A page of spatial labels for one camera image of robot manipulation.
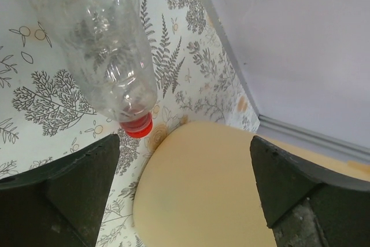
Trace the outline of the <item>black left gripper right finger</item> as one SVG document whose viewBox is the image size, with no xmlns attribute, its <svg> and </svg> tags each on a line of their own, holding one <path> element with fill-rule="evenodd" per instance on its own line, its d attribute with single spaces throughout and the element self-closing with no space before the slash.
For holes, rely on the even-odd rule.
<svg viewBox="0 0 370 247">
<path fill-rule="evenodd" d="M 369 246 L 369 182 L 254 136 L 251 163 L 277 246 Z"/>
</svg>

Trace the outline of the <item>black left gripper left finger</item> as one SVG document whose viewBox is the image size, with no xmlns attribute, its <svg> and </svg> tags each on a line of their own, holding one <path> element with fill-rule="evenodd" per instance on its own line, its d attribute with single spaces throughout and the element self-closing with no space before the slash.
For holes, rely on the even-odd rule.
<svg viewBox="0 0 370 247">
<path fill-rule="evenodd" d="M 120 157 L 111 134 L 1 179 L 1 246 L 95 246 Z"/>
</svg>

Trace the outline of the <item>clear bottle red cap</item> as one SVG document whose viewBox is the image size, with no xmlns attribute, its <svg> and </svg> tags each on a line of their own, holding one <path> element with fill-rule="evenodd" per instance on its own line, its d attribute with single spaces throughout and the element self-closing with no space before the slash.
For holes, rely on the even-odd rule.
<svg viewBox="0 0 370 247">
<path fill-rule="evenodd" d="M 151 47 L 139 0 L 29 0 L 87 102 L 133 138 L 153 127 Z"/>
</svg>

